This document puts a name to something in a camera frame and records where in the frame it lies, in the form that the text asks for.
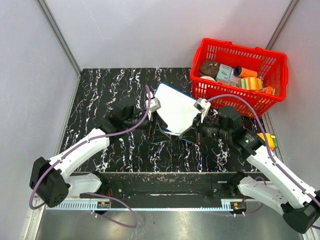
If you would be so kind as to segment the blue framed whiteboard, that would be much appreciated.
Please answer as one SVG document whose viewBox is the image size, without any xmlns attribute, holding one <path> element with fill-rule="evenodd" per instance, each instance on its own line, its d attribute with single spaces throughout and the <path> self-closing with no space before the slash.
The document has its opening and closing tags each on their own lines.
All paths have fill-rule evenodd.
<svg viewBox="0 0 320 240">
<path fill-rule="evenodd" d="M 167 130 L 181 134 L 188 129 L 193 119 L 200 113 L 194 107 L 196 100 L 191 96 L 165 84 L 160 83 L 154 93 L 160 102 L 159 116 L 167 124 Z"/>
</svg>

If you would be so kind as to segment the red capped whiteboard marker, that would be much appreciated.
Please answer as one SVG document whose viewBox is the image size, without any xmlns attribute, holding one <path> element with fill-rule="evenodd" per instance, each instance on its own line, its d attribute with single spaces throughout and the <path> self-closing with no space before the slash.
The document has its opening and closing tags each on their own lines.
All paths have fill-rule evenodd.
<svg viewBox="0 0 320 240">
<path fill-rule="evenodd" d="M 152 135 L 153 135 L 153 130 L 152 130 L 152 126 L 150 125 L 148 127 L 148 133 L 147 133 L 147 136 L 148 136 L 149 140 L 152 138 Z"/>
</svg>

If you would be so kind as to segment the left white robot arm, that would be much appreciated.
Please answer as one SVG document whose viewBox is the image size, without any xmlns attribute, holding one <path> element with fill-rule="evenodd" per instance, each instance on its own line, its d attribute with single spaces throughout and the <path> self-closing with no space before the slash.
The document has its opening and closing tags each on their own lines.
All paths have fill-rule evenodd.
<svg viewBox="0 0 320 240">
<path fill-rule="evenodd" d="M 168 135 L 162 130 L 167 124 L 157 111 L 161 108 L 156 97 L 146 101 L 146 110 L 139 111 L 124 98 L 83 139 L 62 153 L 45 159 L 39 157 L 33 163 L 29 186 L 32 195 L 38 195 L 50 208 L 58 206 L 66 198 L 93 193 L 98 198 L 111 195 L 109 180 L 94 171 L 87 175 L 72 173 L 93 155 L 114 144 L 123 135 L 135 129 L 144 130 L 148 138 Z"/>
</svg>

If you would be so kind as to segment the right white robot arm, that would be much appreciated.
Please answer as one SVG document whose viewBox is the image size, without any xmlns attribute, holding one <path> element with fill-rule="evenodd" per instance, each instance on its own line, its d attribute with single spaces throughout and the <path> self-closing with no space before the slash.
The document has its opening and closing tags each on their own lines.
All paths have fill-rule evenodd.
<svg viewBox="0 0 320 240">
<path fill-rule="evenodd" d="M 200 104 L 193 106 L 192 124 L 179 138 L 195 144 L 202 139 L 227 142 L 230 150 L 257 167 L 276 188 L 258 183 L 245 173 L 238 172 L 227 183 L 233 198 L 251 197 L 278 212 L 296 232 L 305 234 L 320 217 L 320 192 L 302 181 L 270 150 L 254 131 L 244 127 L 240 113 L 233 106 L 218 110 L 215 122 L 205 121 L 207 110 Z"/>
</svg>

